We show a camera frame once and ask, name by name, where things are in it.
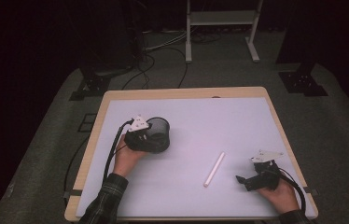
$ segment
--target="person's right hand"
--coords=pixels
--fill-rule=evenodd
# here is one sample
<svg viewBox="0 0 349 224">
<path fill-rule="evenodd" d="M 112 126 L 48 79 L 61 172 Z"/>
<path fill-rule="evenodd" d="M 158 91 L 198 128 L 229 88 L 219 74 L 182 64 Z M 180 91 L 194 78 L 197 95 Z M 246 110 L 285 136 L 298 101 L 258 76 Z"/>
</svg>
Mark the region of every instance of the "person's right hand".
<svg viewBox="0 0 349 224">
<path fill-rule="evenodd" d="M 257 192 L 270 201 L 279 214 L 300 210 L 294 188 L 283 179 L 279 180 L 275 190 L 264 188 Z"/>
</svg>

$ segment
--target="person's hand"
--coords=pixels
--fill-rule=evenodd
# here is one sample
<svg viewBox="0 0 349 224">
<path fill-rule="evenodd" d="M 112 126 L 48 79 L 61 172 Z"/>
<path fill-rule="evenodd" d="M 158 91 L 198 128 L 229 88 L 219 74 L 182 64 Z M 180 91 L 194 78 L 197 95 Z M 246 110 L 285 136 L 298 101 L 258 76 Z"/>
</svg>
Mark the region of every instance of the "person's hand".
<svg viewBox="0 0 349 224">
<path fill-rule="evenodd" d="M 125 177 L 128 175 L 140 158 L 147 153 L 145 151 L 134 151 L 128 148 L 124 142 L 125 135 L 119 139 L 119 144 L 116 148 L 116 163 L 114 164 L 113 173 Z"/>
<path fill-rule="evenodd" d="M 270 201 L 279 214 L 300 209 L 294 188 L 283 179 L 275 190 L 264 188 L 257 192 Z"/>
</svg>

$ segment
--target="person's left hand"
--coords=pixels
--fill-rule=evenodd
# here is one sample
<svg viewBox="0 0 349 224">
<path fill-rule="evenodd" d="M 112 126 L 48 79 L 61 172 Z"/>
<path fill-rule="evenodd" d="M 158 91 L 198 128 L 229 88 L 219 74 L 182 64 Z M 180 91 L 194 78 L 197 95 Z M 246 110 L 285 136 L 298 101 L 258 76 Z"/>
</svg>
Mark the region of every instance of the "person's left hand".
<svg viewBox="0 0 349 224">
<path fill-rule="evenodd" d="M 126 177 L 136 163 L 144 157 L 147 152 L 145 151 L 134 151 L 126 146 L 124 141 L 125 135 L 123 134 L 119 139 L 119 144 L 116 148 L 116 159 L 114 164 L 113 173 Z"/>
</svg>

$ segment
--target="white metal stand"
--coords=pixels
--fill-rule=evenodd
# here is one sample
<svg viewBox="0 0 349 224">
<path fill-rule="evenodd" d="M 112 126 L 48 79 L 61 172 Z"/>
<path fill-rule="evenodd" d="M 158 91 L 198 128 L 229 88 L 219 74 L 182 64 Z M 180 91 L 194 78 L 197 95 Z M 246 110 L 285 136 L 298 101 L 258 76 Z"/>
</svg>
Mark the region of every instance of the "white metal stand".
<svg viewBox="0 0 349 224">
<path fill-rule="evenodd" d="M 258 1 L 256 10 L 244 11 L 202 11 L 191 12 L 190 0 L 187 1 L 187 41 L 186 41 L 186 62 L 192 62 L 191 55 L 191 26 L 192 25 L 237 25 L 251 24 L 251 34 L 246 37 L 246 44 L 250 51 L 253 62 L 259 62 L 256 48 L 254 47 L 254 37 L 257 30 L 258 19 L 261 13 L 263 0 Z"/>
</svg>

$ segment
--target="dark background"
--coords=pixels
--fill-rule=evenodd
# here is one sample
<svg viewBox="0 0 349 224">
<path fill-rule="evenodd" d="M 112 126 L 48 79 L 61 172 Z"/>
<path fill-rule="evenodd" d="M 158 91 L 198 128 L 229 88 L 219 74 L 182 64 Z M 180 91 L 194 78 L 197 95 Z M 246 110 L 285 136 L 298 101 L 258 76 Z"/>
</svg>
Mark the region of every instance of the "dark background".
<svg viewBox="0 0 349 224">
<path fill-rule="evenodd" d="M 256 4 L 194 1 L 195 10 L 248 9 Z M 119 41 L 134 35 L 121 25 L 134 25 L 126 6 L 117 1 L 87 3 L 0 1 L 0 199 L 53 97 L 78 68 L 79 60 L 114 67 L 134 63 L 132 43 Z M 135 5 L 144 30 L 185 28 L 186 1 L 139 3 Z M 127 13 L 121 15 L 122 8 Z M 265 0 L 259 30 L 286 27 L 277 62 L 299 63 L 309 52 L 335 75 L 349 96 L 349 1 Z"/>
</svg>

